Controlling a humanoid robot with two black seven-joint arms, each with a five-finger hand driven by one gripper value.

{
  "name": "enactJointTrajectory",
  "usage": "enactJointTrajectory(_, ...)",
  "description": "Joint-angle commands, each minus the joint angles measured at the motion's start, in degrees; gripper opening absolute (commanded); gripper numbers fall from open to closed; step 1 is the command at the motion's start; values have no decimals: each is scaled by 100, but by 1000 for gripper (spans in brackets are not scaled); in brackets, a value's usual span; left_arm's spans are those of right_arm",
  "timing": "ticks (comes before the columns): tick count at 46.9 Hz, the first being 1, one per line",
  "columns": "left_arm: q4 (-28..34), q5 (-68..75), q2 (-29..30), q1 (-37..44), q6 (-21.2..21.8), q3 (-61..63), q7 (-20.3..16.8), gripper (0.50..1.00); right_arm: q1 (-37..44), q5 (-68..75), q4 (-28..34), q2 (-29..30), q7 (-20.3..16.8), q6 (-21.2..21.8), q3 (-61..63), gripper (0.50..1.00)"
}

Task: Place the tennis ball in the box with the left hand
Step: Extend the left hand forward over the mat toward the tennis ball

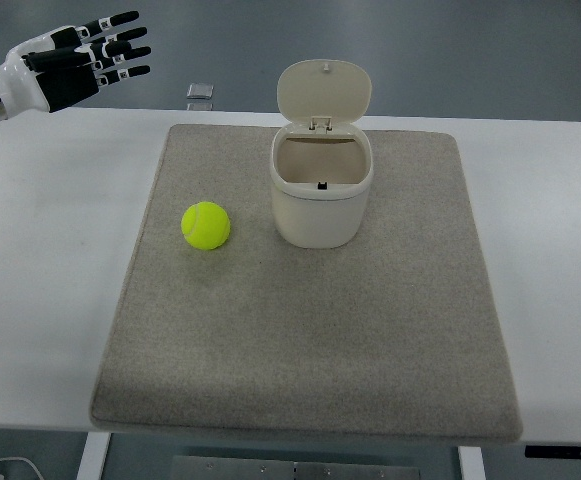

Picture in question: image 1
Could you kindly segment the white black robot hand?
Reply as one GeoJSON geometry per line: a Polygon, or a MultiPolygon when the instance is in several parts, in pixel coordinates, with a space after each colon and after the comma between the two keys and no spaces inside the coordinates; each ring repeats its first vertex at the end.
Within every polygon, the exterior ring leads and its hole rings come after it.
{"type": "Polygon", "coordinates": [[[151,53],[147,46],[131,44],[147,29],[113,31],[138,19],[136,10],[122,12],[59,27],[13,47],[0,65],[0,120],[28,110],[54,113],[149,73],[147,65],[128,65],[151,53]]]}

